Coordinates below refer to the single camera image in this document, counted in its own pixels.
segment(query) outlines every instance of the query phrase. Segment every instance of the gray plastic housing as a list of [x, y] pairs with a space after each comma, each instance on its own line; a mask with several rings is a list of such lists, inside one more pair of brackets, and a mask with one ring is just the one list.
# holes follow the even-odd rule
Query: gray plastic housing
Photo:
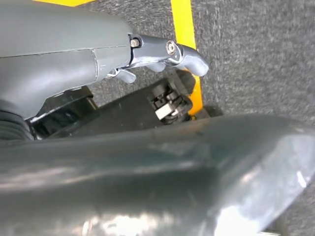
[[0, 3], [0, 110], [30, 118], [49, 97], [131, 60], [125, 21], [80, 8]]

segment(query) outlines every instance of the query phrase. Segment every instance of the yellow floor marking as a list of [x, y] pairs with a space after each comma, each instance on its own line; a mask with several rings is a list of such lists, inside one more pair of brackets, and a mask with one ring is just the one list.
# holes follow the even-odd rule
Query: yellow floor marking
[[33, 1], [41, 1], [41, 2], [47, 2], [47, 3], [52, 3], [52, 4], [57, 4], [57, 5], [63, 5], [63, 6], [79, 6], [85, 3], [88, 3], [90, 1], [94, 0], [33, 0]]
[[[173, 12], [174, 25], [178, 43], [196, 49], [195, 33], [193, 29], [193, 12], [190, 0], [171, 0]], [[193, 76], [196, 80], [195, 87], [190, 95], [193, 108], [190, 114], [196, 114], [202, 109], [202, 88], [200, 79]]]

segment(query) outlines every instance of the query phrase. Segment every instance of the hex bolt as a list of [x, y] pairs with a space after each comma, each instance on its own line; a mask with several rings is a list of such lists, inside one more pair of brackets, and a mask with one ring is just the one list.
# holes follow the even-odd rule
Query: hex bolt
[[133, 38], [130, 40], [130, 46], [131, 48], [137, 48], [140, 46], [140, 41], [137, 38]]
[[169, 55], [173, 55], [174, 53], [175, 53], [175, 43], [171, 40], [168, 41], [166, 43], [166, 51]]

